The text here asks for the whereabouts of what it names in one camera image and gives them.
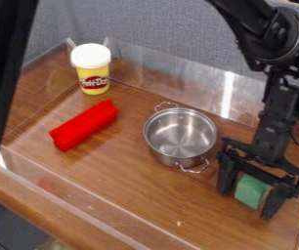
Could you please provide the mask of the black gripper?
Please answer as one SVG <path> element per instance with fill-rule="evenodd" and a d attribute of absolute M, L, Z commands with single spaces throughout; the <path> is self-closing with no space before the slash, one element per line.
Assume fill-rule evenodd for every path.
<path fill-rule="evenodd" d="M 228 194 L 240 172 L 251 175 L 273 187 L 269 192 L 261 218 L 269 220 L 279 211 L 287 198 L 299 197 L 299 167 L 285 158 L 276 162 L 267 161 L 249 152 L 249 145 L 222 139 L 217 153 L 218 172 L 216 187 L 221 194 Z"/>

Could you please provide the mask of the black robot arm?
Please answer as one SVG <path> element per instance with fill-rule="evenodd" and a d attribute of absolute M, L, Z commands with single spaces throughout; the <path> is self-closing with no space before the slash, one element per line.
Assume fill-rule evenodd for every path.
<path fill-rule="evenodd" d="M 299 195 L 299 167 L 284 157 L 299 123 L 299 14 L 265 0 L 206 1 L 232 29 L 248 67 L 268 77 L 253 141 L 221 139 L 216 187 L 222 194 L 232 191 L 240 173 L 271 185 L 261 212 L 268 220 Z"/>

